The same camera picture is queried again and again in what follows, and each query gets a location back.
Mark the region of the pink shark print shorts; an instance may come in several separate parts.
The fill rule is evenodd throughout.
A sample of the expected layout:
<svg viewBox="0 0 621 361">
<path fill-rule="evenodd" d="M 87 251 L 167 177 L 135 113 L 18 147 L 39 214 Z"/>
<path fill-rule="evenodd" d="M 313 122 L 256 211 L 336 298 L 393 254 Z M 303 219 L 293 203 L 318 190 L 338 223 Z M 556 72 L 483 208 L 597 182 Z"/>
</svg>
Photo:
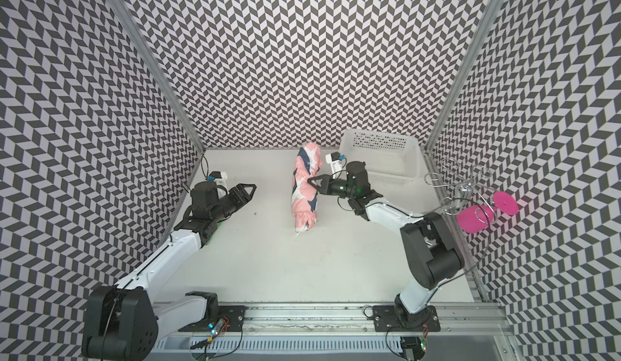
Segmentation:
<svg viewBox="0 0 621 361">
<path fill-rule="evenodd" d="M 292 180 L 291 212 L 295 233 L 308 231 L 317 221 L 318 191 L 308 183 L 308 179 L 315 178 L 321 166 L 320 146 L 311 142 L 304 144 L 296 156 Z"/>
</svg>

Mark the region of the white perforated plastic basket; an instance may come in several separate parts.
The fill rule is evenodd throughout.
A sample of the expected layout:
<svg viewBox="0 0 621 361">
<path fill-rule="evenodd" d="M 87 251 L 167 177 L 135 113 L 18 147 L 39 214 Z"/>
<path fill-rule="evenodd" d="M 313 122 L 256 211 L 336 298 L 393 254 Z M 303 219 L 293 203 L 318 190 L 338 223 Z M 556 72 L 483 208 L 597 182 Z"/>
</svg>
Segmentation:
<svg viewBox="0 0 621 361">
<path fill-rule="evenodd" d="M 372 182 L 403 186 L 422 176 L 424 161 L 414 136 L 347 129 L 339 152 L 349 162 L 365 162 Z"/>
</svg>

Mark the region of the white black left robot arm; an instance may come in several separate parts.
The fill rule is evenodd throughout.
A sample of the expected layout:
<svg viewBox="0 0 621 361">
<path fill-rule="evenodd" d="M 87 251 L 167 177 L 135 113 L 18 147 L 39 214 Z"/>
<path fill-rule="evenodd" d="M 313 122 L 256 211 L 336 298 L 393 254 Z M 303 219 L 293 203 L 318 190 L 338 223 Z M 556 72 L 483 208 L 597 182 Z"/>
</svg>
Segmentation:
<svg viewBox="0 0 621 361">
<path fill-rule="evenodd" d="M 254 184 L 227 189 L 210 180 L 192 188 L 192 202 L 168 240 L 129 275 L 114 285 L 99 286 L 87 298 L 82 356 L 144 360 L 159 340 L 186 326 L 205 324 L 218 334 L 227 320 L 215 293 L 189 292 L 163 304 L 155 303 L 155 297 L 207 245 L 219 225 L 252 201 L 255 192 Z"/>
</svg>

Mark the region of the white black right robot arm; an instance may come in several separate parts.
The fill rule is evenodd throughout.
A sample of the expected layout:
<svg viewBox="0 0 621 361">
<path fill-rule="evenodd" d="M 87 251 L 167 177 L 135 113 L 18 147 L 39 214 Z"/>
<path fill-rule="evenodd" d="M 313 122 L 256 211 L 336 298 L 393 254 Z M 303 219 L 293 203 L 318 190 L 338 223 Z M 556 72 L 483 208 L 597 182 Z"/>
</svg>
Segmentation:
<svg viewBox="0 0 621 361">
<path fill-rule="evenodd" d="M 322 195 L 346 199 L 355 215 L 401 238 L 412 279 L 396 296 L 395 325 L 404 330 L 432 330 L 433 297 L 465 266 L 453 234 L 441 214 L 408 212 L 375 191 L 364 162 L 347 164 L 345 173 L 344 179 L 319 175 L 307 182 Z"/>
</svg>

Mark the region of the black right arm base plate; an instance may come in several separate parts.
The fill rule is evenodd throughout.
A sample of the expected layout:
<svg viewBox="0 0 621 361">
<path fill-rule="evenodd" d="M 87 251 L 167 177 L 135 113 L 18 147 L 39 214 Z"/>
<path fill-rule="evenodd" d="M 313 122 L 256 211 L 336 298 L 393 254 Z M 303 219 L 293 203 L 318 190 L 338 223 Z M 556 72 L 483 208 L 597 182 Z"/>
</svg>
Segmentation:
<svg viewBox="0 0 621 361">
<path fill-rule="evenodd" d="M 376 332 L 388 331 L 430 332 L 441 331 L 437 310 L 428 306 L 418 313 L 409 313 L 397 305 L 373 305 L 371 320 Z"/>
</svg>

